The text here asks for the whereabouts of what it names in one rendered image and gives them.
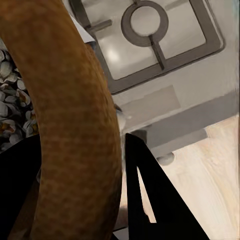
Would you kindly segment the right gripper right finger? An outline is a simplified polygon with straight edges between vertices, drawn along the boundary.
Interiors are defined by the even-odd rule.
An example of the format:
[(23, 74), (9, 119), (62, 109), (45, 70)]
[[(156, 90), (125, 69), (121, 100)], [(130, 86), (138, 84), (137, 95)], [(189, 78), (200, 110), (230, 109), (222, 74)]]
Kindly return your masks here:
[[(210, 240), (145, 142), (125, 134), (129, 240)], [(139, 168), (156, 223), (145, 216)]]

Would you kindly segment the popcorn bag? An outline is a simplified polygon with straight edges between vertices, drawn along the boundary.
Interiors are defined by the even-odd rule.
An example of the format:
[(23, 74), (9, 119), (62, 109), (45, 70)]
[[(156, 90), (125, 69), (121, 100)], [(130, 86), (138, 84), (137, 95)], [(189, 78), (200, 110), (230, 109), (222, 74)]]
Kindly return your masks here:
[(0, 38), (41, 145), (40, 182), (7, 240), (110, 240), (122, 195), (121, 130), (96, 40), (62, 0), (0, 0)]

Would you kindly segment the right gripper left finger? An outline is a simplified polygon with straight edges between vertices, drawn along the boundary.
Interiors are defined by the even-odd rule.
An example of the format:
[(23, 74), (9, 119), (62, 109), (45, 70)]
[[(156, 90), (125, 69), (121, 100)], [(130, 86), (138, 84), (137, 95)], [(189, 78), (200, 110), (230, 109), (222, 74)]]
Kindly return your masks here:
[(7, 240), (42, 166), (40, 135), (0, 153), (0, 240)]

